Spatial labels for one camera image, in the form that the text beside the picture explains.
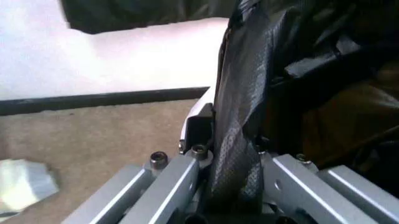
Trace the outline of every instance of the black plastic part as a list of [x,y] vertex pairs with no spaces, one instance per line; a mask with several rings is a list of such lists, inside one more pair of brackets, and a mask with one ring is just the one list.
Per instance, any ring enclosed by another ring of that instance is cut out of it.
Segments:
[[187,119],[185,141],[183,142],[184,153],[195,145],[204,145],[212,151],[213,122],[212,104],[205,104],[197,116]]

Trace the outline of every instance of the carpet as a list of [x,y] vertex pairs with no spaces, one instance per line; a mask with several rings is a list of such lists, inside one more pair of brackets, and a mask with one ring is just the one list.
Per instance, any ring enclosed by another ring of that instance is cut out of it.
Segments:
[[46,163],[59,193],[4,224],[60,223],[126,164],[152,152],[178,153],[184,119],[196,100],[100,106],[0,117],[0,159]]

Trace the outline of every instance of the white surface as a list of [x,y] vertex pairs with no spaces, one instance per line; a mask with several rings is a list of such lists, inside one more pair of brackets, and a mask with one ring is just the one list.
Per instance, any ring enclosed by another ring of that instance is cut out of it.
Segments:
[[210,86],[227,19],[87,35],[56,0],[0,1],[0,100]]

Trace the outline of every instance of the screw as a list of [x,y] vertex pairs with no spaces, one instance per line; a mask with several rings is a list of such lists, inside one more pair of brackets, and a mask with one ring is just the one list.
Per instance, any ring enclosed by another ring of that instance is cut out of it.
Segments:
[[204,145],[195,145],[191,147],[192,154],[197,160],[205,160],[208,158],[208,149]]
[[303,164],[310,164],[311,163],[311,161],[309,161],[309,160],[307,160],[307,158],[306,158],[306,156],[304,155],[304,154],[296,154],[296,159],[299,161],[299,162],[301,162],[301,163],[303,163]]
[[154,152],[150,156],[150,165],[153,169],[163,169],[168,165],[168,155],[164,152]]

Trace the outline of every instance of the black fabric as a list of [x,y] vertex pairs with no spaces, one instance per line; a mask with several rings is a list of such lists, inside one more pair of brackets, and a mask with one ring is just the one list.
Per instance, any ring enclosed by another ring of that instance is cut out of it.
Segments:
[[96,34],[199,20],[230,17],[235,0],[61,0],[73,29]]
[[[255,139],[263,121],[279,153],[300,149],[303,112],[367,77],[399,52],[395,1],[242,0],[221,47],[215,158],[207,212],[259,212],[262,172]],[[379,27],[369,22],[379,18]],[[265,114],[268,107],[274,113]]]

